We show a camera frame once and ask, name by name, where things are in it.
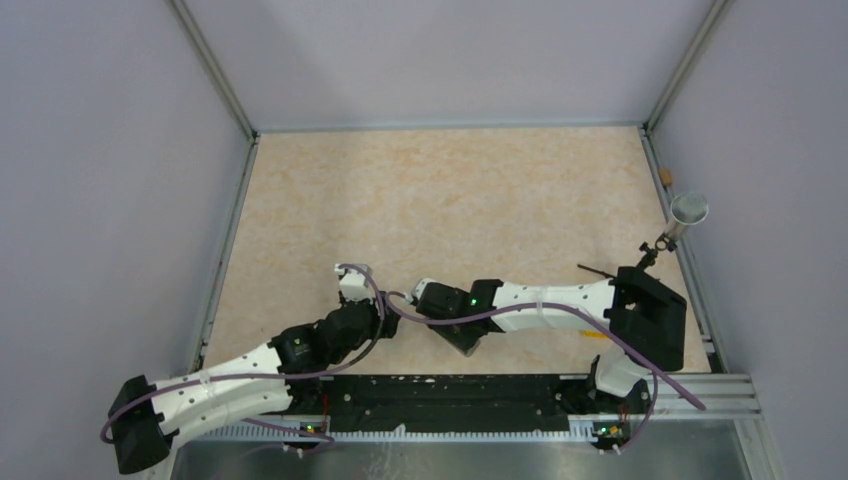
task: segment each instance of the white wall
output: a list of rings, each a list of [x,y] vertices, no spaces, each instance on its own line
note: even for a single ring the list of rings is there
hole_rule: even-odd
[[[114,478],[98,431],[186,366],[246,140],[163,1],[2,2],[0,65],[0,478]]]
[[[644,121],[711,0],[190,0],[261,130]]]
[[[730,365],[749,371],[790,478],[844,478],[848,2],[736,2],[657,135]]]

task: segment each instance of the wooden tabletop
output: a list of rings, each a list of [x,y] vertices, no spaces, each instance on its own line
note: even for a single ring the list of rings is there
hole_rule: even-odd
[[[664,225],[635,127],[263,135],[206,365],[338,307],[338,262],[367,263],[383,290],[422,277],[595,282]],[[687,296],[674,255],[649,272]],[[580,373],[611,342],[577,331],[489,334],[469,358],[402,321],[349,373]],[[694,315],[684,371],[709,371]]]

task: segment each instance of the gray wall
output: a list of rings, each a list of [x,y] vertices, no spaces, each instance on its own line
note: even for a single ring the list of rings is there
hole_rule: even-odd
[[[731,366],[749,371],[790,478],[844,478],[848,2],[736,2],[657,135]]]
[[[0,478],[114,478],[106,410],[186,366],[246,140],[163,1],[3,2],[0,65]]]
[[[643,121],[711,0],[189,0],[259,130]]]

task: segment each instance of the wall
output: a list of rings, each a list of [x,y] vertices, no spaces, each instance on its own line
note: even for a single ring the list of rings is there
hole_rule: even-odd
[[[657,133],[730,365],[790,478],[841,478],[848,395],[848,3],[736,2]]]
[[[165,2],[0,6],[0,478],[114,478],[124,380],[187,365],[244,165]]]
[[[643,121],[711,0],[190,0],[268,130]]]

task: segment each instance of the gray floor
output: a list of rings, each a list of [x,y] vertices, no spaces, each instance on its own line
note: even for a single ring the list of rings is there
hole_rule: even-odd
[[[216,473],[221,480],[749,478],[732,422],[718,421],[654,421],[620,457],[588,455],[578,444],[394,443],[339,444],[303,460],[270,449],[232,462],[257,445],[193,442],[180,450],[173,478],[208,480]]]

